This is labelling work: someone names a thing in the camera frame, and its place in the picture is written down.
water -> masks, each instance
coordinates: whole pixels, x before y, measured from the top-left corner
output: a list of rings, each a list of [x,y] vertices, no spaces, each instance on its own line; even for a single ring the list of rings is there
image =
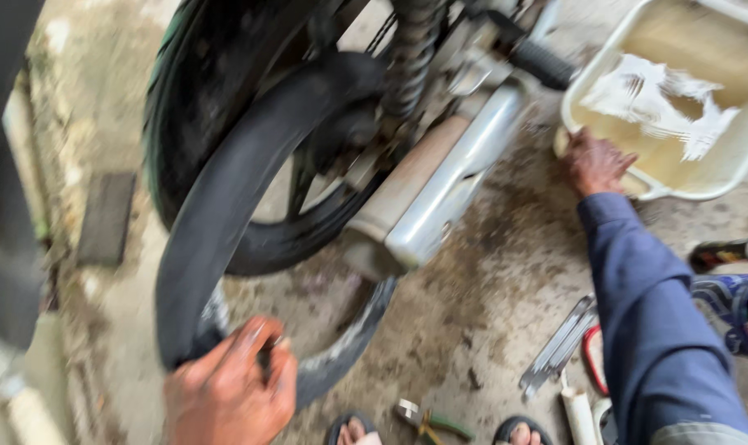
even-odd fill
[[[731,19],[703,7],[691,8],[688,2],[662,2],[662,7],[647,10],[621,49],[724,86],[713,93],[720,109],[748,106],[748,28]],[[671,104],[692,119],[701,116],[702,106],[697,101],[675,97]],[[706,173],[716,171],[732,148],[727,143],[715,143],[700,160],[682,161],[684,142],[678,138],[647,136],[641,133],[640,124],[593,112],[579,104],[573,105],[571,111],[575,122],[589,126],[598,138],[610,139],[620,150],[637,153],[638,169],[675,189],[706,180]]]

wheel spoke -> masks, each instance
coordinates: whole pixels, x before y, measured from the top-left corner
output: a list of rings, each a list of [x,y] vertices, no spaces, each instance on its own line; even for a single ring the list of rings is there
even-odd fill
[[[292,181],[289,190],[289,205],[286,207],[287,220],[293,220],[300,215],[315,176],[316,171],[312,166],[307,144],[300,144],[300,147],[297,147],[292,154]]]

green-handled pliers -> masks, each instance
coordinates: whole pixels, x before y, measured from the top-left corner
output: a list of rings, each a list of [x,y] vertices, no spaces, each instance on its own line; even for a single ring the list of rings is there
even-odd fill
[[[426,410],[421,415],[421,408],[409,400],[399,400],[396,413],[409,424],[418,429],[418,438],[424,445],[444,445],[437,437],[435,430],[448,431],[464,439],[466,442],[475,439],[475,434],[462,425]]]

red object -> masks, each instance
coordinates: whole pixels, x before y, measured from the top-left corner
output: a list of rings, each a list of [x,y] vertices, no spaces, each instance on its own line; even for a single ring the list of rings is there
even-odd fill
[[[606,396],[610,395],[605,380],[604,345],[602,343],[602,329],[599,325],[585,331],[583,336],[583,352],[588,367],[594,375],[597,388]]]

exhaust pipe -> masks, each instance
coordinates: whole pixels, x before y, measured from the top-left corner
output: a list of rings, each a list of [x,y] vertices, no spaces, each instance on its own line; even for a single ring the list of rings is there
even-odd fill
[[[521,83],[510,78],[483,94],[426,133],[346,224],[344,258],[361,275],[379,281],[425,265],[517,137],[527,102]]]

